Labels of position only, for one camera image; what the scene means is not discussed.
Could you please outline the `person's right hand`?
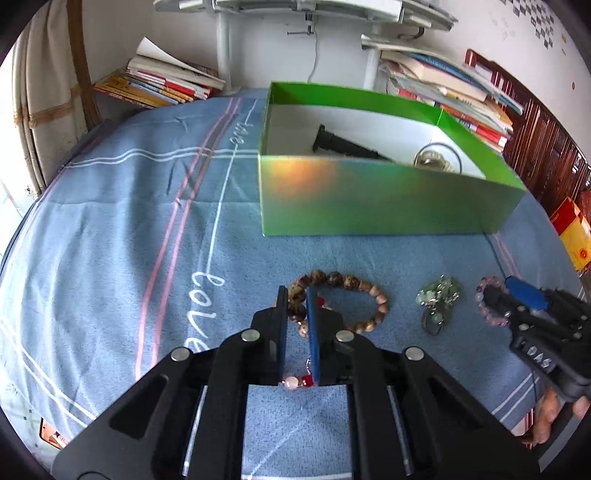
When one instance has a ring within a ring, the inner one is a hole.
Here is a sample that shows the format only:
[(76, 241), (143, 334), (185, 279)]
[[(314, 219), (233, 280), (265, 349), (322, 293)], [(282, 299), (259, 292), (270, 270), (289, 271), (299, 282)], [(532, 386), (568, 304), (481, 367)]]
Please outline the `person's right hand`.
[[(590, 401), (586, 396), (579, 398), (572, 406), (573, 415), (582, 420), (590, 407)], [(538, 413), (533, 426), (534, 446), (546, 443), (551, 435), (551, 427), (561, 410), (561, 404), (556, 391), (549, 387), (544, 393), (539, 404)]]

